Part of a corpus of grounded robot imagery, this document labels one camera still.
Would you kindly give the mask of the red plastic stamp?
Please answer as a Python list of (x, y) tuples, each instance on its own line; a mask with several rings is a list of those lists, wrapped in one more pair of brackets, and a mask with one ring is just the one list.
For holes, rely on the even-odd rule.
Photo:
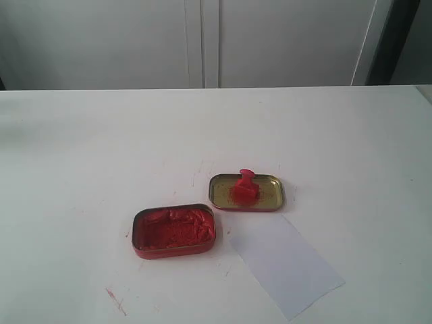
[(260, 187), (254, 183), (255, 173), (249, 169), (240, 170), (241, 178), (232, 188), (233, 201), (242, 206), (250, 206), (257, 203)]

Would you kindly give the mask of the red ink tin base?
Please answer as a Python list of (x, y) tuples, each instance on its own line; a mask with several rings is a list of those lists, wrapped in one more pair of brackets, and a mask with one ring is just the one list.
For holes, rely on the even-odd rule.
[(204, 204), (142, 210), (131, 230), (132, 247), (146, 260), (204, 253), (216, 237), (214, 213)]

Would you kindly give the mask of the gold tin lid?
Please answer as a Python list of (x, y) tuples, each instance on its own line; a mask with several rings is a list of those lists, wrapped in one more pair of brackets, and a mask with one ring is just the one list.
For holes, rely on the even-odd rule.
[(209, 182), (209, 200), (227, 211), (273, 212), (285, 203), (284, 187), (273, 175), (221, 173)]

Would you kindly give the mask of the white paper sheet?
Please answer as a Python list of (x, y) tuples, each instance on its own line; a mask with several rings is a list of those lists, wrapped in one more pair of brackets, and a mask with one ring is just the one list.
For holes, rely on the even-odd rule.
[(238, 224), (230, 244), (287, 320), (345, 280), (281, 214)]

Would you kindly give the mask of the white cabinet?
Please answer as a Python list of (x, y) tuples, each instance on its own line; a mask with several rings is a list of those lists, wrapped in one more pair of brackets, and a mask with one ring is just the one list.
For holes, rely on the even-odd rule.
[(2, 1), (9, 90), (363, 85), (390, 1)]

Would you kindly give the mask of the dark vertical post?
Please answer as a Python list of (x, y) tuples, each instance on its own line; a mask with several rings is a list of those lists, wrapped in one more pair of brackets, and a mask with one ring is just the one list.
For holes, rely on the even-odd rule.
[(420, 0), (391, 2), (367, 75), (367, 86), (390, 84), (420, 4)]

